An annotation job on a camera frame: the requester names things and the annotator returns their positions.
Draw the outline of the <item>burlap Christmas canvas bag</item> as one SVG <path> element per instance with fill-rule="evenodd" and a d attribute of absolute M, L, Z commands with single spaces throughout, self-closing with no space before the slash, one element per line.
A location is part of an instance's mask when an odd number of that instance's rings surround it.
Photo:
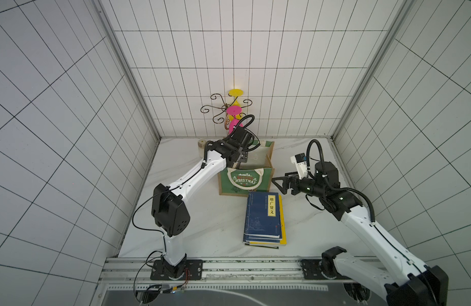
<path fill-rule="evenodd" d="M 256 150 L 248 153 L 247 162 L 237 162 L 218 174 L 219 195 L 247 196 L 250 191 L 268 192 L 275 169 L 271 158 L 275 143 L 262 141 Z"/>

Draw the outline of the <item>blue book with label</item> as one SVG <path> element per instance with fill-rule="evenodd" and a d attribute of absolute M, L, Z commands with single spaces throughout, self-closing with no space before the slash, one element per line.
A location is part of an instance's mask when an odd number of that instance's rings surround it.
<path fill-rule="evenodd" d="M 244 240 L 248 242 L 283 238 L 278 193 L 249 193 L 243 233 Z"/>

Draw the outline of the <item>yellow book purple illustration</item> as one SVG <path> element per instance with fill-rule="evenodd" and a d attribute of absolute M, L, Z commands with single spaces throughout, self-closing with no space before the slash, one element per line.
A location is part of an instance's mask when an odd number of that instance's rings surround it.
<path fill-rule="evenodd" d="M 283 200 L 281 195 L 279 197 L 279 208 L 280 208 L 280 224 L 281 224 L 281 240 L 280 240 L 280 246 L 286 246 L 287 244 L 287 235 L 286 235 L 286 229 L 285 229 L 285 216 L 284 216 L 284 210 L 283 210 Z"/>

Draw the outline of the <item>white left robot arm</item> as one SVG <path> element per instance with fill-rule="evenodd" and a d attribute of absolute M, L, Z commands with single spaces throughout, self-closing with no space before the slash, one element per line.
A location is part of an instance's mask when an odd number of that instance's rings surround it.
<path fill-rule="evenodd" d="M 163 234 L 164 252 L 160 265 L 161 271 L 170 279 L 188 275 L 182 233 L 190 222 L 189 200 L 214 176 L 242 162 L 249 152 L 261 145 L 260 142 L 253 143 L 257 136 L 248 129 L 254 120 L 253 115 L 244 116 L 225 138 L 206 142 L 202 159 L 192 169 L 167 186 L 157 185 L 152 197 L 135 209 L 134 228 Z M 143 228 L 135 223 L 135 215 L 147 203 L 151 204 L 151 215 L 158 228 Z"/>

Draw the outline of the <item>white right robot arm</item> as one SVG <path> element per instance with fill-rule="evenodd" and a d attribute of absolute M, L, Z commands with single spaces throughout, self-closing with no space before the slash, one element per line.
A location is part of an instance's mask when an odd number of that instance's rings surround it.
<path fill-rule="evenodd" d="M 439 266 L 428 266 L 408 251 L 376 220 L 369 198 L 343 187 L 339 171 L 324 159 L 321 143 L 313 139 L 306 152 L 291 158 L 295 172 L 275 177 L 283 193 L 318 198 L 320 210 L 352 230 L 384 265 L 379 269 L 336 246 L 323 252 L 318 271 L 328 280 L 347 277 L 380 296 L 388 305 L 446 305 L 449 278 Z"/>

